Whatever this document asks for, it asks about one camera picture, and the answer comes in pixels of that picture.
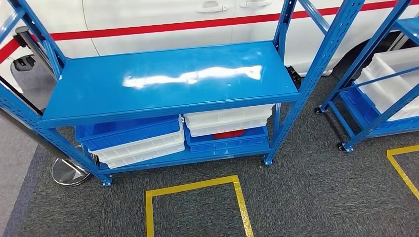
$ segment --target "white plastic crate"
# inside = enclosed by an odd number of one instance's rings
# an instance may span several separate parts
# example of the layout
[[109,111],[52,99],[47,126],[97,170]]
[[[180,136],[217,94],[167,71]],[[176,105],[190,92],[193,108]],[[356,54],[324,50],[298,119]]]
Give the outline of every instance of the white plastic crate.
[[[400,72],[419,65],[419,47],[376,53],[362,70],[356,84]],[[386,111],[419,83],[419,71],[384,79],[360,87],[380,113]],[[419,116],[419,97],[393,115],[389,121]]]
[[118,159],[115,159],[115,160],[109,160],[109,161],[104,162],[104,163],[107,164],[110,169],[113,169],[113,168],[118,168],[118,167],[129,165],[129,164],[134,164],[134,163],[137,163],[137,162],[140,162],[140,161],[145,161],[145,160],[152,159],[152,158],[157,158],[157,157],[170,155],[170,154],[173,154],[173,153],[176,153],[176,152],[181,152],[183,150],[185,150],[185,145],[182,142],[182,143],[177,144],[175,146],[171,146],[171,147],[167,147],[167,148],[161,148],[159,150],[150,151],[150,152],[143,153],[143,154],[137,154],[137,155],[127,156],[127,157],[122,157],[122,158],[118,158]]
[[272,107],[275,104],[269,105],[257,105],[225,110],[213,110],[197,113],[185,114],[186,125],[205,126],[204,124],[215,124],[215,123],[229,123],[236,121],[237,119],[249,120],[258,115],[272,114]]
[[191,136],[205,136],[266,125],[274,104],[185,114]]
[[178,132],[152,137],[140,141],[130,142],[119,146],[93,151],[99,161],[106,163],[109,168],[116,168],[140,161],[153,159],[185,149],[185,135],[179,118]]

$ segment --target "shelving unit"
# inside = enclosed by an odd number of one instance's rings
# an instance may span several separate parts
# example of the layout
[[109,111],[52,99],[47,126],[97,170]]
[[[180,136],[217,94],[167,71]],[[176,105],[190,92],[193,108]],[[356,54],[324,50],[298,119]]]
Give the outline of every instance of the shelving unit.
[[[358,87],[375,83],[381,80],[390,79],[395,76],[410,73],[419,70],[419,65],[416,67],[386,75],[367,82],[350,85],[354,74],[361,68],[368,56],[372,53],[379,42],[388,35],[391,30],[400,30],[408,36],[413,42],[419,44],[419,18],[400,19],[399,17],[404,10],[409,6],[411,0],[400,0],[397,2],[383,24],[379,27],[377,32],[368,41],[362,52],[358,55],[356,60],[352,63],[342,79],[335,86],[333,91],[329,94],[327,99],[315,109],[315,113],[326,113],[327,109],[336,115],[350,137],[347,142],[339,143],[338,148],[342,151],[351,152],[353,146],[366,138],[386,136],[392,134],[399,134],[405,132],[412,132],[419,130],[419,117],[403,118],[394,121],[388,121],[394,114],[405,107],[409,102],[414,100],[419,95],[419,84],[414,86],[409,92],[402,96],[396,103],[390,106],[386,111],[380,113],[374,103],[363,94]],[[357,134],[353,132],[346,120],[343,118],[338,108],[335,106],[336,100],[340,99],[346,109],[349,111],[354,120],[358,123],[361,131]]]
[[[296,0],[285,1],[272,41],[237,43],[104,57],[67,59],[24,0],[9,0],[16,11],[3,26],[7,34],[22,17],[42,43],[57,78],[43,116],[0,86],[0,107],[71,157],[104,186],[112,173],[224,158],[264,155],[272,160],[332,55],[345,36],[363,0],[344,0],[329,25],[309,1],[300,1],[325,38],[299,89],[284,66],[285,35]],[[280,103],[292,102],[280,124]],[[274,138],[256,146],[191,153],[189,149],[115,169],[94,164],[56,132],[57,127],[98,122],[276,104]]]

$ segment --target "stacked crates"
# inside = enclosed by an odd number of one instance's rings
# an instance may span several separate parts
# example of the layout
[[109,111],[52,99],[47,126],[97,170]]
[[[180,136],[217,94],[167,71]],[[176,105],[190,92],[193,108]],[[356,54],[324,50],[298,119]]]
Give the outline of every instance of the stacked crates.
[[76,141],[111,169],[185,150],[179,115],[80,125]]
[[[184,114],[190,152],[208,152],[260,145],[274,104]],[[214,134],[245,130],[241,136],[215,139]]]

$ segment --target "gray floor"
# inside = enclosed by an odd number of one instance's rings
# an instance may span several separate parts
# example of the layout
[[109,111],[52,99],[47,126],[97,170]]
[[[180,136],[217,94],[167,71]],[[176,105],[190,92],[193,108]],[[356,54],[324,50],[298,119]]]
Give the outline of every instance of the gray floor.
[[[65,188],[50,177],[54,158],[38,147],[3,236],[145,236],[147,190],[228,175],[239,176],[257,237],[419,236],[419,201],[385,155],[415,145],[419,133],[366,140],[350,154],[338,151],[339,136],[312,109],[341,71],[321,79],[273,166],[246,157],[118,174],[106,188],[94,178]],[[62,132],[72,139],[72,129]],[[396,159],[418,176],[417,153]],[[156,236],[245,236],[230,184],[157,197],[153,208]]]
[[[53,79],[44,68],[36,65],[33,71],[16,72],[24,95],[36,106],[44,108],[54,87]],[[26,171],[34,156],[37,143],[0,118],[0,235],[3,233],[21,189]]]

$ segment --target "yellow tape marking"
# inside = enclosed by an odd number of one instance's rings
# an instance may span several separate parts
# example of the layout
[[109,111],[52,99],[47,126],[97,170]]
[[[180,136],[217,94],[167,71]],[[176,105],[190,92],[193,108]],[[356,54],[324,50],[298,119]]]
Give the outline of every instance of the yellow tape marking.
[[245,232],[247,237],[253,237],[253,231],[251,229],[250,219],[248,211],[246,209],[245,199],[243,197],[242,188],[240,186],[239,177],[237,175],[210,179],[190,184],[177,185],[162,189],[148,190],[145,193],[145,203],[146,203],[146,228],[147,228],[147,237],[154,237],[154,220],[153,220],[153,202],[152,199],[155,196],[161,196],[166,194],[175,194],[179,192],[184,192],[193,189],[200,189],[220,184],[227,184],[232,182],[234,185],[234,190],[236,192],[237,202],[239,203],[240,214],[242,216],[243,225],[245,227]]
[[394,158],[395,155],[400,155],[400,154],[405,154],[405,153],[410,153],[410,152],[417,152],[417,151],[419,151],[419,145],[387,150],[387,158],[390,161],[390,163],[394,166],[397,173],[399,173],[399,175],[402,177],[403,181],[405,181],[406,185],[409,187],[412,193],[419,200],[418,189],[415,187],[413,182],[407,177],[405,171],[403,171],[402,167],[400,167],[399,163]]
[[239,177],[237,175],[231,176],[233,179],[234,190],[236,191],[237,202],[239,203],[240,213],[242,215],[243,226],[247,237],[253,237],[253,231],[251,230],[250,219],[248,210],[245,204],[245,198],[243,197],[242,187],[240,186]]

